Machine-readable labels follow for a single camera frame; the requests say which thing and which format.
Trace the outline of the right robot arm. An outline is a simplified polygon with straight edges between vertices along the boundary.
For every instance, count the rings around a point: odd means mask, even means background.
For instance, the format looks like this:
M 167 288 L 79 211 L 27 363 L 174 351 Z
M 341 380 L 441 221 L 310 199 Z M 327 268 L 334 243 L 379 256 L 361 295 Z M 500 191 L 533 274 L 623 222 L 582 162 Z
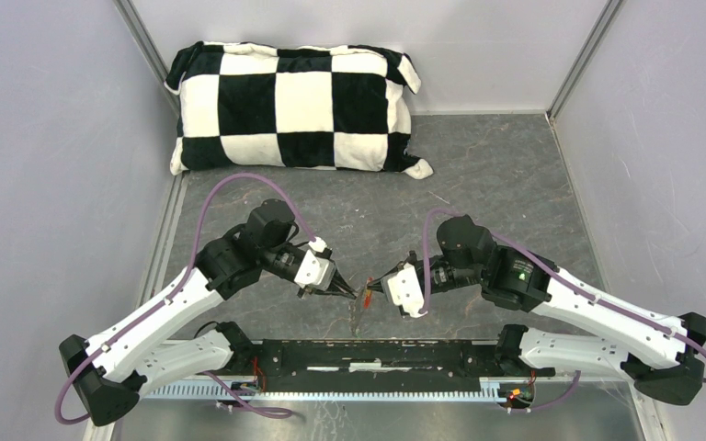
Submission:
M 679 406 L 700 392 L 706 317 L 661 314 L 620 300 L 467 215 L 443 221 L 437 240 L 438 255 L 421 259 L 410 254 L 370 281 L 368 289 L 385 294 L 404 316 L 420 318 L 431 295 L 477 286 L 496 307 L 579 329 L 570 335 L 505 326 L 493 351 L 500 375 L 566 371 L 617 376 L 651 399 Z

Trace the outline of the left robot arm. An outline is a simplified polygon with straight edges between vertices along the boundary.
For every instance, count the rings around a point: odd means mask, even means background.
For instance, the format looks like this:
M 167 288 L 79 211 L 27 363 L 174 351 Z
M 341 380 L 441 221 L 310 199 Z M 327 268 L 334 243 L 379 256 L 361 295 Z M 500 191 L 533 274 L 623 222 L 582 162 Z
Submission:
M 149 393 L 197 373 L 256 370 L 255 347 L 234 322 L 219 322 L 182 344 L 162 344 L 263 273 L 296 285 L 300 296 L 354 299 L 325 242 L 295 244 L 298 229 L 289 204 L 269 199 L 246 222 L 205 244 L 168 286 L 126 318 L 91 337 L 63 340 L 59 350 L 71 387 L 92 423 L 114 423 Z

